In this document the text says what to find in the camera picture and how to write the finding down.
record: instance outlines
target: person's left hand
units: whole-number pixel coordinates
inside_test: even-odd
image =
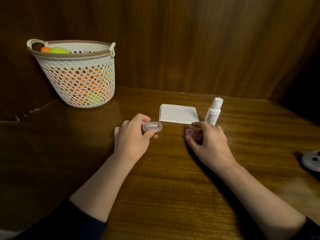
[[[148,149],[149,139],[155,133],[155,130],[149,130],[142,135],[141,125],[150,120],[150,117],[139,113],[131,121],[126,120],[121,127],[116,127],[113,154],[130,160],[134,165]]]

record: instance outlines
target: brown basket rim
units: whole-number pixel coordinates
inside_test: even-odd
[[[111,46],[110,43],[102,42],[102,41],[92,41],[92,40],[51,40],[47,41],[48,44],[61,44],[61,43],[91,43],[91,44],[103,44],[106,46]],[[46,52],[40,52],[36,51],[34,49],[31,49],[30,47],[27,47],[29,52],[35,56],[41,56],[46,58],[86,58],[86,57],[95,57],[95,56],[101,56],[101,55],[110,55],[111,52],[109,49],[97,51],[97,52],[91,52],[91,53],[76,53],[76,54],[53,54],[53,53],[46,53]]]

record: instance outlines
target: forearm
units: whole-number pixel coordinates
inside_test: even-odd
[[[120,187],[132,167],[126,158],[111,155],[70,197],[70,201],[86,214],[106,222]]]
[[[237,163],[218,176],[232,190],[268,239],[289,239],[305,217],[268,190]]]

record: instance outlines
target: ball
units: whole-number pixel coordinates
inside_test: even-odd
[[[55,47],[52,48],[49,53],[54,53],[54,54],[70,54],[70,52],[65,49],[65,48],[61,48],[61,47]]]
[[[42,47],[42,48],[41,48],[41,52],[48,53],[48,52],[50,52],[51,49],[52,49],[52,48],[50,48],[50,47]]]

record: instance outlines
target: white plastic basket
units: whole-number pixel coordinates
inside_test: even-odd
[[[61,47],[71,54],[52,54],[32,49],[32,44]],[[28,40],[30,53],[37,59],[58,95],[76,108],[92,108],[108,102],[115,92],[115,43],[85,40]]]

